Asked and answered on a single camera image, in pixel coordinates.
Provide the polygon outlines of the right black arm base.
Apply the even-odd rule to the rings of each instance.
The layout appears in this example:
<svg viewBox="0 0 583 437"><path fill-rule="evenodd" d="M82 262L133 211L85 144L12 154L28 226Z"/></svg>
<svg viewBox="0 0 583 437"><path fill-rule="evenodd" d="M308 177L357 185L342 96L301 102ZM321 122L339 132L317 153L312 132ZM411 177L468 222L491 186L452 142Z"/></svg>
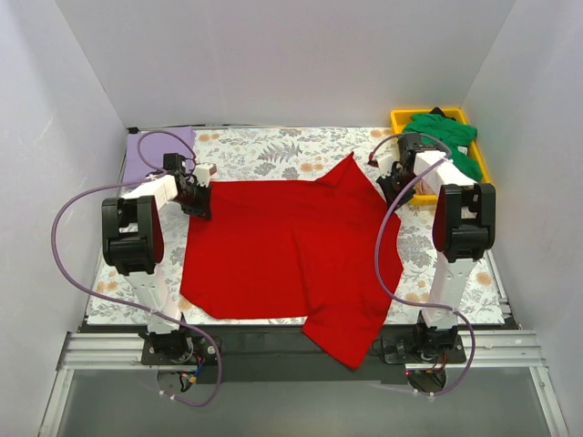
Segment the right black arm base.
<svg viewBox="0 0 583 437"><path fill-rule="evenodd" d="M373 341L371 351L386 364L463 364L466 362L464 347L458 340L451 350L421 351L405 339L384 336Z"/></svg>

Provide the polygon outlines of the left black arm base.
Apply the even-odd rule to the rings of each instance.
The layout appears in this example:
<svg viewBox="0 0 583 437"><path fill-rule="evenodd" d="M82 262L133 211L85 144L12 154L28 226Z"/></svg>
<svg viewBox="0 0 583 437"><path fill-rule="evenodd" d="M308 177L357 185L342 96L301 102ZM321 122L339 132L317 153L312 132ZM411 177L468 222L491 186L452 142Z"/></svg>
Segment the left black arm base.
<svg viewBox="0 0 583 437"><path fill-rule="evenodd" d="M142 334L144 340L140 363L143 365L217 365L222 339L209 339L182 331L170 334Z"/></svg>

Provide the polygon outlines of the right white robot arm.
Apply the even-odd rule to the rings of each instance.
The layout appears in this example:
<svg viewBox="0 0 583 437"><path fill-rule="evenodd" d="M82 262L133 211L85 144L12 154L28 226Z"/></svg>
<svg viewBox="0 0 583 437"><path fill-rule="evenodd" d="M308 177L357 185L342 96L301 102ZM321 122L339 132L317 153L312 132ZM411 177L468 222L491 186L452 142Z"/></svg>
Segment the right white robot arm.
<svg viewBox="0 0 583 437"><path fill-rule="evenodd" d="M397 154L379 158L369 153L368 164L378 168L377 183L388 210L379 228L373 252L376 278L394 301L420 310L419 323L426 329L412 339L414 355L433 361L445 351L445 340L438 331L451 330L467 318L459 310L469 274L492 248L496 234L496 189L478 183L459 170L451 159L452 150L442 140L425 133L404 132L383 139L383 146L397 140ZM435 275L426 303L398 298L385 285L380 266L384 231L395 211L414 194L423 181L438 196L432 239L437 252Z"/></svg>

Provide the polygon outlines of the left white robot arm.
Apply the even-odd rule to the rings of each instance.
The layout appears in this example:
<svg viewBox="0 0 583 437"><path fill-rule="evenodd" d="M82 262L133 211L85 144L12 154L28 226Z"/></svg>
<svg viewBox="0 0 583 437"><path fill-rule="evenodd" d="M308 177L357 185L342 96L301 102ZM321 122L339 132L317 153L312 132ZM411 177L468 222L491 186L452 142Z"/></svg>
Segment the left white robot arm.
<svg viewBox="0 0 583 437"><path fill-rule="evenodd" d="M194 343L175 332L180 311L163 278L165 246L159 212L176 202L183 213L210 219L210 181L217 168L196 164L188 170L185 157L169 153L163 156L162 169L161 176L150 177L123 197L102 202L103 256L129 283L138 302L154 312L148 317L148 332L169 334L162 343L164 355L182 364L192 357Z"/></svg>

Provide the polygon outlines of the red t shirt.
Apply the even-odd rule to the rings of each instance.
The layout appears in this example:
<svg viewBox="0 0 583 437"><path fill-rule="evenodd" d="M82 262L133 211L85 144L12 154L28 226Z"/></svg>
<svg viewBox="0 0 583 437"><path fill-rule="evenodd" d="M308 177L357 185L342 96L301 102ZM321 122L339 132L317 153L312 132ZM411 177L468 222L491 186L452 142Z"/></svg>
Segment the red t shirt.
<svg viewBox="0 0 583 437"><path fill-rule="evenodd" d="M180 293L196 307L217 320L258 320L301 317L303 333L323 351L349 369L359 368L379 333L391 305L379 285L373 265L376 237L387 207L377 190L359 169L353 157L346 157L323 177L312 182L284 188L283 181L234 181L230 188L219 188L219 212L242 212L243 224L251 223L251 212L264 212L261 200L286 197L309 208L305 195L315 195L320 210L354 211L342 225L324 225L341 231L340 238L323 244L324 249L300 249L300 237L288 237L283 260L293 267L276 267L275 273L259 273L255 261L235 260L242 249L211 249L211 244L226 243L235 237L234 230L219 230L219 225L195 225L189 221ZM396 239L400 219L392 215L384 231L380 249L380 266L386 286L398 286L403 265L399 260ZM251 238L243 237L244 249L251 248Z"/></svg>

